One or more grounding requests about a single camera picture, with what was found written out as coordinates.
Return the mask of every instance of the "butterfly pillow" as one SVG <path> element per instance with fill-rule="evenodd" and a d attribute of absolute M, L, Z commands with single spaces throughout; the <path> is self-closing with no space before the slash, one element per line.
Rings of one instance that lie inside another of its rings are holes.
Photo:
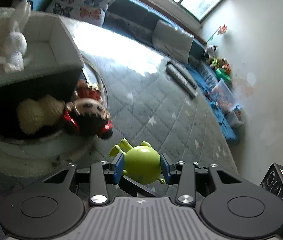
<path fill-rule="evenodd" d="M 102 26 L 111 0 L 52 0 L 46 12 Z"/>

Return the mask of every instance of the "gray ribbed panel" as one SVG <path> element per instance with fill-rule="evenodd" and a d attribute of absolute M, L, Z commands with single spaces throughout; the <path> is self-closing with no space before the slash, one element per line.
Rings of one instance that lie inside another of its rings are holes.
<path fill-rule="evenodd" d="M 169 198 L 117 197 L 105 207 L 94 207 L 83 222 L 58 240 L 222 240 L 205 227 L 191 208 Z"/>

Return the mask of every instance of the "plastic container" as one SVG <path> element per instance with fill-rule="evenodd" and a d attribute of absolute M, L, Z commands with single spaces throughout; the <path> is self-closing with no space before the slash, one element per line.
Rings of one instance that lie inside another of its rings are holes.
<path fill-rule="evenodd" d="M 226 120 L 232 128 L 237 128 L 244 123 L 238 119 L 234 111 L 231 111 L 226 115 Z"/>
<path fill-rule="evenodd" d="M 219 107 L 225 113 L 232 112 L 236 105 L 238 105 L 237 99 L 223 79 L 212 89 L 211 95 L 217 100 Z"/>

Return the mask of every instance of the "doll face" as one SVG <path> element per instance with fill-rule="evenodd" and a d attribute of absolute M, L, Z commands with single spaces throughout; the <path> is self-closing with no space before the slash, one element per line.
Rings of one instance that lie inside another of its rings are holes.
<path fill-rule="evenodd" d="M 79 98 L 74 102 L 74 109 L 78 115 L 96 114 L 106 118 L 106 110 L 103 105 L 92 98 Z"/>

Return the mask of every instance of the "white plush rabbit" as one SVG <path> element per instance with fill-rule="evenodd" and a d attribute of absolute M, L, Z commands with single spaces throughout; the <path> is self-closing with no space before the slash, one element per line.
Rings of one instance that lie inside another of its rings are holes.
<path fill-rule="evenodd" d="M 6 73 L 24 70 L 23 56 L 27 51 L 27 42 L 22 34 L 30 17 L 31 6 L 27 0 L 22 0 L 11 15 L 9 22 L 9 34 L 3 45 L 3 54 L 0 56 L 0 64 L 4 65 Z"/>

